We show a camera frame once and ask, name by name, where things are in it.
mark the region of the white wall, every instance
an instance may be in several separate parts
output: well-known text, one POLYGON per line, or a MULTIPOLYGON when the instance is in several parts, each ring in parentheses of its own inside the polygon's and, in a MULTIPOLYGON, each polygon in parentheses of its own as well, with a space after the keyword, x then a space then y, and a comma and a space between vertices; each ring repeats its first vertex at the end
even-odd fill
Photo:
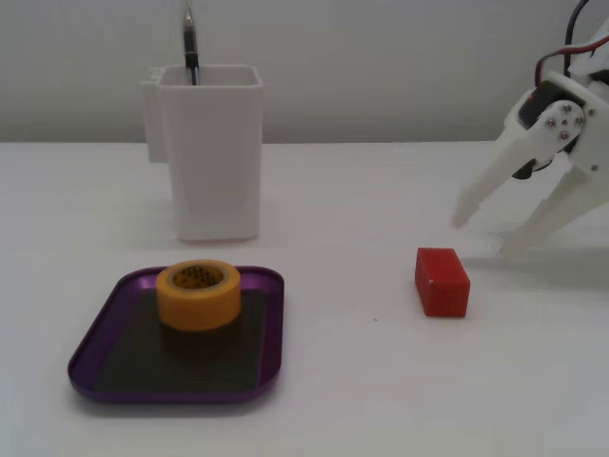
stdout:
MULTIPOLYGON (((0 141, 143 141, 181 0, 4 0, 0 141)), ((578 0, 192 0, 206 61, 265 80, 269 142, 489 139, 578 0)), ((592 0, 576 40, 609 15, 592 0)))

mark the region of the red wire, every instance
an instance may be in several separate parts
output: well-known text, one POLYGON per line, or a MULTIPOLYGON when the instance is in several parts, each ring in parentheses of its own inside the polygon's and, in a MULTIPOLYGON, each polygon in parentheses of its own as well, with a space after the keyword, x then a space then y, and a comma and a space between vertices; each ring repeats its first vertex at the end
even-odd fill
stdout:
POLYGON ((574 48, 572 46, 567 48, 560 48, 559 50, 555 50, 554 52, 544 55, 535 66, 535 86, 537 87, 541 84, 541 73, 543 70, 543 63, 550 57, 554 57, 556 55, 584 54, 585 52, 590 52, 597 48, 600 48, 605 43, 609 43, 609 35, 589 45, 580 46, 578 48, 574 48))

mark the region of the tape roll center hole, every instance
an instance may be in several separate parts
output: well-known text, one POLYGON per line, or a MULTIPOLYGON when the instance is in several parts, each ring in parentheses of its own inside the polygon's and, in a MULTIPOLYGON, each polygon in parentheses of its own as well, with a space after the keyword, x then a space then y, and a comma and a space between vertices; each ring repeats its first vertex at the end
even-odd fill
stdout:
POLYGON ((177 288, 189 290, 212 288, 225 279, 222 270, 207 265, 191 265, 176 271, 171 278, 171 284, 177 288))

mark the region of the black wire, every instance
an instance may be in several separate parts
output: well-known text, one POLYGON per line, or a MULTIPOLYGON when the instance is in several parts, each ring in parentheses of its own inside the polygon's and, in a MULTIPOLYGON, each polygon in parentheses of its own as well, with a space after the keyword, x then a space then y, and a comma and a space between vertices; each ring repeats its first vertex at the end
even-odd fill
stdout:
MULTIPOLYGON (((571 19, 569 19, 569 25, 567 26, 567 34, 564 37, 564 44, 566 46, 569 46, 570 44, 573 43, 573 29, 575 28, 575 23, 578 20, 578 16, 580 15, 581 10, 583 10, 583 7, 585 7, 589 1, 590 0, 580 0, 578 5, 573 10, 573 13, 571 14, 571 19)), ((565 54, 564 55, 564 71, 563 71, 565 76, 570 76, 569 67, 571 67, 571 56, 565 54)))

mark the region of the white container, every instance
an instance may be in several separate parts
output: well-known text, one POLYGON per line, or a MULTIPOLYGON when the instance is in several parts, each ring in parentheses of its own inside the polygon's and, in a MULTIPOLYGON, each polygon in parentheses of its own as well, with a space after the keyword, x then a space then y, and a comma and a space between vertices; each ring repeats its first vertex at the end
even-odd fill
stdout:
POLYGON ((263 83, 253 67, 183 66, 151 71, 143 83, 150 162, 167 162, 183 240, 258 235, 263 83))

